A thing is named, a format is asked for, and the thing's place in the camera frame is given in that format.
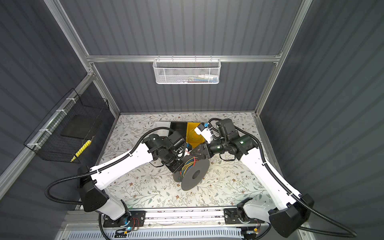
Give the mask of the grey perforated spool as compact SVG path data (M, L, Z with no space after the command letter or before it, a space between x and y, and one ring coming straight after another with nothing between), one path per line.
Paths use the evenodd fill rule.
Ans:
M184 164L181 169L173 173L174 181L181 185L183 191L189 191L196 187L207 174L210 161L208 159L183 159Z

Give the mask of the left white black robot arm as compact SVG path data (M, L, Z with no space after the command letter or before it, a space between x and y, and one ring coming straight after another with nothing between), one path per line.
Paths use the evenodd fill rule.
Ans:
M81 174L86 171L96 172L80 178L78 182L84 211L105 215L118 226L133 225L136 218L122 200L109 196L107 186L126 173L154 160L160 160L162 165L174 172L181 165L186 148L187 143L179 132L172 131L168 137L164 137L156 134L156 130L151 130L130 151L104 164L80 168L78 172Z

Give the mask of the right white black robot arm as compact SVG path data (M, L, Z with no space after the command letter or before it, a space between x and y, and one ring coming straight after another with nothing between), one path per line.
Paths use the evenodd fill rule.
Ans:
M242 130L230 119L216 121L215 127L207 122L200 123L194 129L205 142L193 149L193 164L197 165L203 159L210 159L215 155L233 155L234 160L243 163L257 177L270 194L273 203L246 198L236 208L225 209L224 212L230 215L231 220L241 223L263 221L282 237L289 237L309 219L314 206L313 198L308 194L302 195L293 188L266 160L259 139L247 132L241 136Z

